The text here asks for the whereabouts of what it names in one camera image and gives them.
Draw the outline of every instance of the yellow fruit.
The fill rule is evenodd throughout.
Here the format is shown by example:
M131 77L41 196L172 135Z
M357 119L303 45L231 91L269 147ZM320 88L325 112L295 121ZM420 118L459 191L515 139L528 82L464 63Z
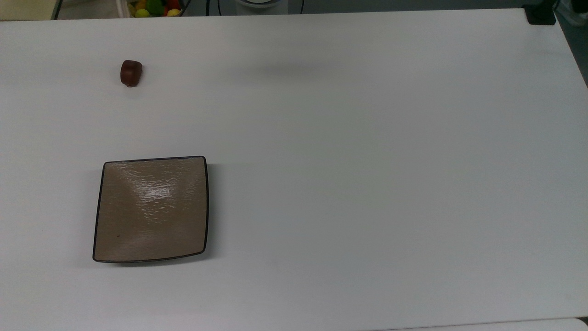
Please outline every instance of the yellow fruit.
M139 9L137 10L137 13L135 14L135 17L149 17L149 12L147 11L147 9Z
M179 9L170 9L168 10L168 16L175 16L180 13Z
M131 4L126 4L129 7L129 12L131 13L131 16L135 16L135 14L137 13L137 9L135 9L135 7L133 7L133 5Z

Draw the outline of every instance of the chocolate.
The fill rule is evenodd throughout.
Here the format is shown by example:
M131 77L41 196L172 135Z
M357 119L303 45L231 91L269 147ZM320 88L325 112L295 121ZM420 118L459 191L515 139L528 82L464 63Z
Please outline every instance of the chocolate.
M141 62L133 60L125 60L121 67L121 83L128 87L134 87L139 84L139 79L143 73L143 65Z

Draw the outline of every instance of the table surface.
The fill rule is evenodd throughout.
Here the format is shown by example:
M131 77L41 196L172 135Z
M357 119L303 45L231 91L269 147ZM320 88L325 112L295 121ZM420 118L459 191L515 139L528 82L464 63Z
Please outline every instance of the table surface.
M1 25L0 329L588 315L588 91L558 25L522 9ZM207 251L92 261L102 164L186 155L209 162Z

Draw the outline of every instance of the brown square plate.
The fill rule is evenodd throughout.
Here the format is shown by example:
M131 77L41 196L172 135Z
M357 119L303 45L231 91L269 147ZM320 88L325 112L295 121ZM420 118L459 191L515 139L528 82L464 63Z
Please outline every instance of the brown square plate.
M200 254L208 231L202 156L106 162L96 214L98 262L145 262Z

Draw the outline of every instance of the red fruit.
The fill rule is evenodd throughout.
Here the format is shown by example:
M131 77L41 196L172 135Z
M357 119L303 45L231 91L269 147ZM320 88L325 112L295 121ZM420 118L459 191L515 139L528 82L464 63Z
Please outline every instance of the red fruit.
M180 8L180 2L178 0L168 0L168 9L181 10L182 8Z

